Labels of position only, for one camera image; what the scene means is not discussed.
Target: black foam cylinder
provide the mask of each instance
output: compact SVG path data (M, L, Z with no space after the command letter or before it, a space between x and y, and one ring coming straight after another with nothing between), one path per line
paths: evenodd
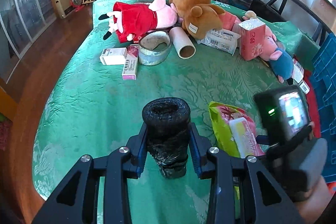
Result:
M186 173L190 108L186 101L169 97L149 102L142 110L147 125L147 150L166 178Z

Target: camera screen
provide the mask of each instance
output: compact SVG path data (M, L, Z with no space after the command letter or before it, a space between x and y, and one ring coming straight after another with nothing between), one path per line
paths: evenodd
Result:
M287 140L293 138L300 129L307 124L304 105L297 92L284 94L279 98L280 107L289 130Z

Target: red dress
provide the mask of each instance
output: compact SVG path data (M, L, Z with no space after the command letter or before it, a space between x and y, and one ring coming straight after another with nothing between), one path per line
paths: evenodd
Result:
M154 30L158 24L156 12L148 8L149 5L143 3L127 4L116 2L113 6L113 11L121 11L121 23L123 33L116 30L116 34L120 43L127 42L127 36L130 33L135 35L134 39L142 36L150 30Z

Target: metal screw cap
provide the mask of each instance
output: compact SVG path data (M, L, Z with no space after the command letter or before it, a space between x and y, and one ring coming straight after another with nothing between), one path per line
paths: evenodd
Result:
M249 155L249 156L247 157L247 160L248 160L249 162L254 163L254 162L257 161L257 158L256 158L255 156L253 156L253 155Z
M81 157L82 162L88 162L91 159L90 155L84 155Z
M209 148L210 153L212 154L217 154L219 152L219 148L216 146L210 147Z
M129 151L129 148L126 147L126 146L123 146L123 147L119 148L120 153L127 153L128 151Z

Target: cardboard tube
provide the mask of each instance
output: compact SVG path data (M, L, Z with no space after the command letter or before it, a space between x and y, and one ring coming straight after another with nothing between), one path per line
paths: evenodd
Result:
M172 28L169 31L169 37L172 40L180 58L188 59L195 54L195 46L181 27Z

